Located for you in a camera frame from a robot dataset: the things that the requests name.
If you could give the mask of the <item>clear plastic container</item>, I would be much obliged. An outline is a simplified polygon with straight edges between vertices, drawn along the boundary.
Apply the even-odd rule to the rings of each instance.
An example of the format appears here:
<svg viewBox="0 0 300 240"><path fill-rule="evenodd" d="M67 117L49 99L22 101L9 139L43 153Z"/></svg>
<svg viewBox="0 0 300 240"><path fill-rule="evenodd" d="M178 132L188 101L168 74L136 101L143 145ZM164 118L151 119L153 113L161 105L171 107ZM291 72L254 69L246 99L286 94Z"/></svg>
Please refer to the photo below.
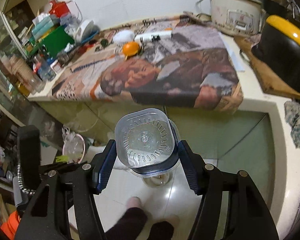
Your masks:
<svg viewBox="0 0 300 240"><path fill-rule="evenodd" d="M147 108L123 116L115 126L117 157L143 178L169 172L178 163L178 129L167 115Z"/></svg>

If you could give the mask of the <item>orange peel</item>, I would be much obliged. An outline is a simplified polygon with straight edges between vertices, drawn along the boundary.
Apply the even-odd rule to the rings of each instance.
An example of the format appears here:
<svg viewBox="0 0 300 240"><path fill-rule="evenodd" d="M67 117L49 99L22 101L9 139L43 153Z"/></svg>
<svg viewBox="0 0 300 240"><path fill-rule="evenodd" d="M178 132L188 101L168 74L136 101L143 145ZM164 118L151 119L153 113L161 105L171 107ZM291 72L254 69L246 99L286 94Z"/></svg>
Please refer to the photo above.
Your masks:
<svg viewBox="0 0 300 240"><path fill-rule="evenodd" d="M130 57L133 57L135 55L138 55L140 52L140 44L135 41L130 41L127 42L123 47L122 47L122 53L125 56L125 60L129 59Z"/></svg>

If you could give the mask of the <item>pink rimmed trash bin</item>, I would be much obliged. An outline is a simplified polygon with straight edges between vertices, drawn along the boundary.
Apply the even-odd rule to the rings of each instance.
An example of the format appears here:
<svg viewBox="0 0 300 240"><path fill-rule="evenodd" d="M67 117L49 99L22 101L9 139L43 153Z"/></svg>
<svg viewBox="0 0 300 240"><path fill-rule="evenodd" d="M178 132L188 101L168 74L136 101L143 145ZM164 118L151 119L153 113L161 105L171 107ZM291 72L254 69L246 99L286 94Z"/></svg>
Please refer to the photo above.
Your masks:
<svg viewBox="0 0 300 240"><path fill-rule="evenodd" d="M65 160L67 163L80 164L86 152L84 138L65 126L62 128L62 137L64 142L62 155L65 157Z"/></svg>

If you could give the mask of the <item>person's feet and legs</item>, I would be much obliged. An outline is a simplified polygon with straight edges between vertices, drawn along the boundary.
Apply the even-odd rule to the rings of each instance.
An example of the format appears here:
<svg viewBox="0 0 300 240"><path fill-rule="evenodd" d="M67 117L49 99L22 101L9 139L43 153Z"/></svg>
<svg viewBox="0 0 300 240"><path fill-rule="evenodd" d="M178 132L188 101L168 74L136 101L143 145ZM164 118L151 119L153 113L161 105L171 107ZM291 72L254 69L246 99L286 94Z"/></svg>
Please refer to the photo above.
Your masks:
<svg viewBox="0 0 300 240"><path fill-rule="evenodd" d="M126 203L126 211L117 223L106 233L106 239L131 239L135 240L142 232L148 217L143 210L139 197L130 197ZM170 215L164 220L151 226L147 239L172 239L174 230L178 227L180 219L176 215Z"/></svg>

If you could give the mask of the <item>stack of paper cups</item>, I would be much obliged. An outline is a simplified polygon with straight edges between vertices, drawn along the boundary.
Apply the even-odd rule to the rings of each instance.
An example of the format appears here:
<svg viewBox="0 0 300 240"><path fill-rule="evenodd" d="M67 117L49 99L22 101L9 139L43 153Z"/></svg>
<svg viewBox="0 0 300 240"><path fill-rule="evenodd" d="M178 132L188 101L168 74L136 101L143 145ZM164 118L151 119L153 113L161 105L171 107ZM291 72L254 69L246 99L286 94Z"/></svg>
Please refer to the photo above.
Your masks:
<svg viewBox="0 0 300 240"><path fill-rule="evenodd" d="M11 70L19 81L27 88L30 93L36 92L37 80L34 72L27 65L26 61L17 55L10 57Z"/></svg>

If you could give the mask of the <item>grey dish rag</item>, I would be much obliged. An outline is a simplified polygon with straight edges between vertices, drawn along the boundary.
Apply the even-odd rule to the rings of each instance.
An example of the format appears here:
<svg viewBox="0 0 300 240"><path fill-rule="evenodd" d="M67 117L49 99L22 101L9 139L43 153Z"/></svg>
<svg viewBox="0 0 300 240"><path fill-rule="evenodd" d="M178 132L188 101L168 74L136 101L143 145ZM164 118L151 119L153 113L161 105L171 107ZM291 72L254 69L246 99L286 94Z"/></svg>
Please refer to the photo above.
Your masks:
<svg viewBox="0 0 300 240"><path fill-rule="evenodd" d="M290 135L296 148L300 148L300 104L295 101L286 101L285 121L291 127Z"/></svg>

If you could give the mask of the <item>green storage box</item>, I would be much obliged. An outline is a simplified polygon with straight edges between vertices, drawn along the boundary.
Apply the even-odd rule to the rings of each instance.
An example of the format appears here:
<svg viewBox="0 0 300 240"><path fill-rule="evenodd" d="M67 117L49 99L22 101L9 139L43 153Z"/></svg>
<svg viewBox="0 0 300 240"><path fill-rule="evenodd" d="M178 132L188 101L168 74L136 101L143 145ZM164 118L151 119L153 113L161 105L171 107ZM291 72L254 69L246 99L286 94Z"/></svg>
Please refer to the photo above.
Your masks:
<svg viewBox="0 0 300 240"><path fill-rule="evenodd" d="M74 43L74 39L65 32L61 25L43 38L39 44L51 57L56 57L68 44Z"/></svg>

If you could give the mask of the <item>teal tissue packs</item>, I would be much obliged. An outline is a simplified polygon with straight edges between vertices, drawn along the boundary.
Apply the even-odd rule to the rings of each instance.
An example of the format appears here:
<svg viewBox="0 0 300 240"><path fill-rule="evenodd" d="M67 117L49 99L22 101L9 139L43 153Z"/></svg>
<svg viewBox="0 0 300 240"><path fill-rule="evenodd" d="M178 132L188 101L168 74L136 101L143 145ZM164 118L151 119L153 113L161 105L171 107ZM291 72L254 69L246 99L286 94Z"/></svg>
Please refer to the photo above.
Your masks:
<svg viewBox="0 0 300 240"><path fill-rule="evenodd" d="M35 25L31 33L33 38L39 40L48 30L60 23L60 19L55 15L46 16L42 21Z"/></svg>

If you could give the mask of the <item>white round fan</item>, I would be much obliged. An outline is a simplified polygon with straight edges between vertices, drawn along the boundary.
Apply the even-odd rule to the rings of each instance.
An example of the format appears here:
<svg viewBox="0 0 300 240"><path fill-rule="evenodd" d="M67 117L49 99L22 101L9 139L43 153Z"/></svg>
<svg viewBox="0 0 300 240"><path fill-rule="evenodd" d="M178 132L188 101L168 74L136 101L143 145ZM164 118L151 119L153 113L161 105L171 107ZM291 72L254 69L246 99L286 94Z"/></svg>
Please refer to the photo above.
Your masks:
<svg viewBox="0 0 300 240"><path fill-rule="evenodd" d="M81 43L83 40L85 40L87 37L90 36L90 34L93 32L93 29L94 29L93 20L83 21L78 26L77 31L75 33L75 42Z"/></svg>

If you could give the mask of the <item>printed newspaper table cover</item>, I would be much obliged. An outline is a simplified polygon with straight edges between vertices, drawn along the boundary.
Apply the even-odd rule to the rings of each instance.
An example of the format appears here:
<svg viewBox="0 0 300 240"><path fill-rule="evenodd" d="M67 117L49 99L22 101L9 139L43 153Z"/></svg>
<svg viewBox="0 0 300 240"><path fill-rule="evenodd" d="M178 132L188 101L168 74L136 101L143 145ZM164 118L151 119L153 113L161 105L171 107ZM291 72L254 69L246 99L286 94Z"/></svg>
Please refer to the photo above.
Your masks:
<svg viewBox="0 0 300 240"><path fill-rule="evenodd" d="M123 30L136 35L169 30L172 35L142 43L136 55L126 56L114 41ZM208 23L177 16L102 31L97 44L56 81L51 97L234 112L243 92L221 33Z"/></svg>

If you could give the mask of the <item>wooden cutting board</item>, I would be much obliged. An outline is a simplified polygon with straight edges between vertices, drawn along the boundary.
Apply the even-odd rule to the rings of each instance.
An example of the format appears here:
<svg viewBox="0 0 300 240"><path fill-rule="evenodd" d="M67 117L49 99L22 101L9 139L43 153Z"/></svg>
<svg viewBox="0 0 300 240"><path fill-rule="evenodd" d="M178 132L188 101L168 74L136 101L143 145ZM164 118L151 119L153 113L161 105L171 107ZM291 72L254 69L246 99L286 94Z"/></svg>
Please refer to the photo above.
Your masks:
<svg viewBox="0 0 300 240"><path fill-rule="evenodd" d="M234 42L239 47L239 54L242 60L249 64L254 71L264 93L300 100L299 92L289 87L267 64L252 54L252 43L248 38L235 36Z"/></svg>

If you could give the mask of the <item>black pot yellow lid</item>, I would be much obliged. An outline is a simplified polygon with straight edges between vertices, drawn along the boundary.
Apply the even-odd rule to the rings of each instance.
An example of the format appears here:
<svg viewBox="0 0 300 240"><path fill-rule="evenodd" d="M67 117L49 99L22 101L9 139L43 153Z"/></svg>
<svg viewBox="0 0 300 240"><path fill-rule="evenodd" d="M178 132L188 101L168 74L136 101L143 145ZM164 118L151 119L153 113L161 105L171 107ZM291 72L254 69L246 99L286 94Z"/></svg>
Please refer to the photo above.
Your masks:
<svg viewBox="0 0 300 240"><path fill-rule="evenodd" d="M300 29L296 25L280 16L270 15L251 52L300 93Z"/></svg>

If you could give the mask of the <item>white rice cooker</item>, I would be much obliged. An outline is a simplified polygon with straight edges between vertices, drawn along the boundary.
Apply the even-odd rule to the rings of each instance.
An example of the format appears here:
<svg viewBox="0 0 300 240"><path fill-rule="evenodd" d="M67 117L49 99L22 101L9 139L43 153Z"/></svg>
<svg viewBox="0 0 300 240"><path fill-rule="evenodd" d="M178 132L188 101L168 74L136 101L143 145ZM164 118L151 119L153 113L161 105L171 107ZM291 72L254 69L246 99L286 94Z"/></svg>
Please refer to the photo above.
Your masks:
<svg viewBox="0 0 300 240"><path fill-rule="evenodd" d="M212 23L226 35L249 37L262 29L262 0L210 0L210 6Z"/></svg>

